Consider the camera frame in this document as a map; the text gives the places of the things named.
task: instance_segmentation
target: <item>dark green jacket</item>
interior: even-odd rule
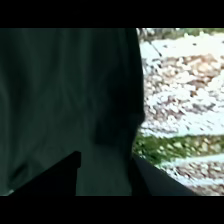
[[[134,28],[0,29],[0,195],[74,151],[77,195],[130,195],[140,58]]]

